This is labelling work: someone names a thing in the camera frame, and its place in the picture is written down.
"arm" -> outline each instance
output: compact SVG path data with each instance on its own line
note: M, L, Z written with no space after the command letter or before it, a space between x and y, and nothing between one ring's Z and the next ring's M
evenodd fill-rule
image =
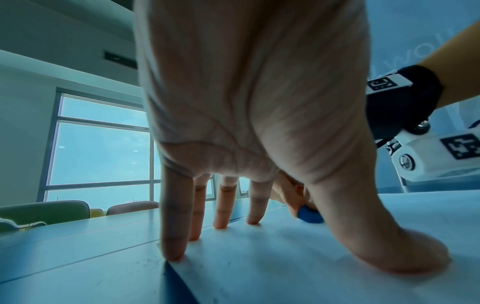
M457 34L418 65L435 72L445 86L437 108L480 95L480 21Z

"air vent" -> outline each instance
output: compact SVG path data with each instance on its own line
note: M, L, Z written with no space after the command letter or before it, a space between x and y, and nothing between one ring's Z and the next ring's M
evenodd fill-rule
M132 69L137 69L137 62L133 59L129 59L123 56L115 55L109 52L104 52L103 58L108 61L112 61L115 63L118 63L120 65L132 68Z

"chair backrest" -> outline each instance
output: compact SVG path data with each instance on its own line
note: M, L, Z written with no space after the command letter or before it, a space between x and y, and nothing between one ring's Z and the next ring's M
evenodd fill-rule
M47 225L90 218L89 205L81 200L38 202L0 207L0 218L17 225L44 222Z
M126 203L126 204L112 206L106 211L106 214L116 215L116 214L122 214L122 213L156 209L158 207L159 207L159 204L157 202L152 202L152 201L133 202L133 203Z
M103 209L90 209L90 218L105 216Z

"white robotic device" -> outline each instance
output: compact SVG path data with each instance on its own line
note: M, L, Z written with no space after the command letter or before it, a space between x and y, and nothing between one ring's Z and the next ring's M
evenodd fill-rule
M411 85L403 76L390 74L368 81L366 93L370 98L388 90L400 89L396 91L400 92ZM418 182L480 174L480 127L436 135L427 121L419 126L426 126L426 132L420 132L424 134L416 135L403 129L387 143L386 148L401 177Z

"window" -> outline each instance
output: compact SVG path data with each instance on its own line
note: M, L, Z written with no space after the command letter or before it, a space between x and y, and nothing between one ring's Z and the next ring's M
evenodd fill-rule
M83 200L90 208L159 201L162 167L137 105L59 93L39 201ZM207 200L216 198L214 178Z
M248 196L250 189L250 180L246 177L241 177L238 180L238 189L240 191L240 196Z

